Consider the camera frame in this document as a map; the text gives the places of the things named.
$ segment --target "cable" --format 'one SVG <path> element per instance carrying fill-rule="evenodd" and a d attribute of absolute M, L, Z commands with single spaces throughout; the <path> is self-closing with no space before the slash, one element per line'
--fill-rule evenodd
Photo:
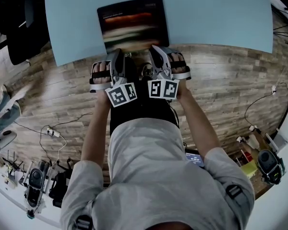
<path fill-rule="evenodd" d="M 255 104 L 257 101 L 259 101 L 259 100 L 261 100 L 261 99 L 263 99 L 263 98 L 265 98 L 265 97 L 269 97 L 269 96 L 271 96 L 272 94 L 273 94 L 273 93 L 271 93 L 271 94 L 269 94 L 269 95 L 265 95 L 265 96 L 257 99 L 257 100 L 254 101 L 252 104 L 250 104 L 250 105 L 248 106 L 248 108 L 246 108 L 246 111 L 245 111 L 245 113 L 244 113 L 244 119 L 245 119 L 250 125 L 254 126 L 252 123 L 250 123 L 250 122 L 246 119 L 246 113 L 247 113 L 248 109 L 249 109 L 253 104 Z"/>
<path fill-rule="evenodd" d="M 281 85 L 283 83 L 286 85 L 286 89 L 288 90 L 287 84 L 285 82 L 281 82 L 279 85 Z"/>
<path fill-rule="evenodd" d="M 19 125 L 19 126 L 21 126 L 21 127 L 23 127 L 23 128 L 26 128 L 26 129 L 28 129 L 28 130 L 31 130 L 31 131 L 33 131 L 33 132 L 40 133 L 40 132 L 38 132 L 38 131 L 36 131 L 36 130 L 33 130 L 33 129 L 30 129 L 30 128 L 26 127 L 26 126 L 20 125 L 20 124 L 16 123 L 15 121 L 14 121 L 14 123 L 17 124 L 17 125 Z"/>
<path fill-rule="evenodd" d="M 282 10 L 279 10 L 279 9 L 277 9 L 278 11 L 280 11 L 280 12 L 282 12 L 282 13 L 286 13 L 286 14 L 288 14 L 287 12 L 285 12 L 285 11 L 282 11 Z"/>
<path fill-rule="evenodd" d="M 60 137 L 62 137 L 65 140 L 65 145 L 59 149 L 59 151 L 58 151 L 58 159 L 56 160 L 56 162 L 53 165 L 55 165 L 59 161 L 60 151 L 67 145 L 66 139 L 63 136 L 61 136 L 61 135 L 60 135 Z"/>
<path fill-rule="evenodd" d="M 41 140 L 42 140 L 42 130 L 43 130 L 43 128 L 45 128 L 45 127 L 47 127 L 48 125 L 44 125 L 41 129 L 40 129 L 40 134 L 39 134 L 39 144 L 40 144 L 40 147 L 45 151 L 45 153 L 46 153 L 46 156 L 47 156 L 47 158 L 49 159 L 49 161 L 50 161 L 50 165 L 52 166 L 52 161 L 51 161 L 51 159 L 50 159 L 50 157 L 48 156 L 48 153 L 47 153 L 47 151 L 43 148 L 43 146 L 42 146 L 42 143 L 41 143 Z"/>
<path fill-rule="evenodd" d="M 72 122 L 76 122 L 78 121 L 80 118 L 82 118 L 83 116 L 85 115 L 92 115 L 93 113 L 86 113 L 86 114 L 82 114 L 79 118 L 75 119 L 75 120 L 72 120 L 72 121 L 69 121 L 69 122 L 66 122 L 66 123 L 59 123 L 59 124 L 56 124 L 55 126 L 58 126 L 58 125 L 64 125 L 64 124 L 69 124 L 69 123 L 72 123 Z"/>
<path fill-rule="evenodd" d="M 279 75 L 279 77 L 278 77 L 278 79 L 277 79 L 277 82 L 276 82 L 276 84 L 275 84 L 276 88 L 279 86 L 278 81 L 279 81 L 280 77 L 283 75 L 283 72 L 285 71 L 286 68 L 287 68 L 287 65 L 284 67 L 282 73 Z"/>

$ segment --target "smartphone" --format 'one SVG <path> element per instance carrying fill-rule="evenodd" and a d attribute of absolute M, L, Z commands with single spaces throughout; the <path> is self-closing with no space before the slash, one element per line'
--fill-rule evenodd
<path fill-rule="evenodd" d="M 201 168 L 204 168 L 204 162 L 197 150 L 185 149 L 187 159 Z"/>

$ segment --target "black chair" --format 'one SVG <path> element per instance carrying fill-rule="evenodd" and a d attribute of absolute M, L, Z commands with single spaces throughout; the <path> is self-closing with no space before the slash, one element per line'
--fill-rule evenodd
<path fill-rule="evenodd" d="M 0 32 L 13 65 L 39 54 L 49 41 L 45 0 L 0 0 Z"/>

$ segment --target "black shorts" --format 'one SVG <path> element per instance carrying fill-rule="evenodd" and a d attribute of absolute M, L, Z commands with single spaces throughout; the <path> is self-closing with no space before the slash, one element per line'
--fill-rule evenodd
<path fill-rule="evenodd" d="M 138 98 L 127 104 L 111 107 L 110 134 L 117 126 L 137 118 L 163 119 L 179 127 L 176 115 L 166 100 L 149 98 L 147 81 L 150 78 L 144 77 L 139 81 L 136 65 L 130 57 L 125 58 L 125 68 L 127 80 L 134 83 Z"/>

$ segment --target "wooden floor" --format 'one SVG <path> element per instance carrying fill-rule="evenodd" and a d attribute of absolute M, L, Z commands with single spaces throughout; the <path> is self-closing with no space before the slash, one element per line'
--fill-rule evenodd
<path fill-rule="evenodd" d="M 274 15 L 274 27 L 281 25 L 281 20 Z M 247 107 L 256 99 L 270 94 L 272 85 L 280 82 L 288 85 L 288 45 L 285 41 L 283 37 L 274 36 L 273 54 L 230 46 L 171 46 L 183 53 L 192 70 L 192 80 L 188 81 L 188 87 L 208 116 L 224 150 L 232 158 L 240 156 L 237 136 L 249 134 L 250 124 L 244 119 Z M 89 72 L 99 58 L 86 58 L 57 67 L 51 47 L 46 46 L 43 50 L 43 53 L 30 60 L 31 66 L 11 66 L 6 62 L 6 50 L 0 61 L 2 71 L 10 74 L 8 80 L 1 74 L 0 81 L 3 80 L 16 97 L 23 96 L 19 101 L 23 115 L 16 122 L 36 131 L 46 125 L 70 122 L 83 114 L 92 113 L 96 103 L 96 95 L 89 93 Z M 142 56 L 147 57 L 147 54 L 133 54 L 136 61 Z M 287 104 L 288 90 L 285 84 L 281 84 L 274 96 L 259 101 L 248 110 L 248 120 L 263 132 L 272 133 Z M 183 110 L 177 102 L 172 106 L 179 116 L 183 140 L 192 149 L 194 143 Z M 67 146 L 60 152 L 61 163 L 69 157 L 75 161 L 80 159 L 90 118 L 90 115 L 85 115 L 78 121 L 56 126 L 56 130 L 67 140 Z M 37 163 L 41 159 L 47 160 L 39 144 L 39 133 L 16 124 L 9 128 L 17 132 L 17 138 L 9 146 L 9 151 L 15 151 L 18 159 L 23 160 L 26 166 L 30 161 Z M 109 138 L 107 126 L 107 149 Z M 58 149 L 65 142 L 62 138 L 42 135 L 41 144 L 52 161 L 55 161 Z M 104 176 L 105 182 L 108 182 L 107 157 Z M 258 178 L 259 175 L 254 182 L 256 192 L 265 187 L 258 182 Z"/>

